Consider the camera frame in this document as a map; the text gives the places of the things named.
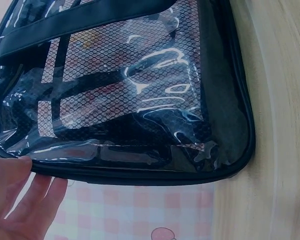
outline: hand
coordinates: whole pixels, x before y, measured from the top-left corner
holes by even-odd
[[[12,209],[32,167],[29,157],[0,158],[0,240],[43,240],[65,197],[65,179],[35,175],[15,210]]]

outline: pink cartoon print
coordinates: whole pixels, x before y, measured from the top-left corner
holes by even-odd
[[[151,233],[151,240],[176,240],[176,236],[170,229],[159,227]]]

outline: wooden surface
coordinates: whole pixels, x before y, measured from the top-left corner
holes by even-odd
[[[300,240],[300,0],[230,0],[255,157],[215,185],[214,240]]]

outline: pink checkered fabric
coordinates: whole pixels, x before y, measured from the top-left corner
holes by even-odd
[[[210,240],[213,197],[213,184],[133,187],[75,182],[45,240]]]

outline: black handle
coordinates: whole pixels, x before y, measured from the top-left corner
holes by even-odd
[[[94,0],[18,28],[0,40],[0,59],[37,44],[107,24],[161,13],[176,0]]]

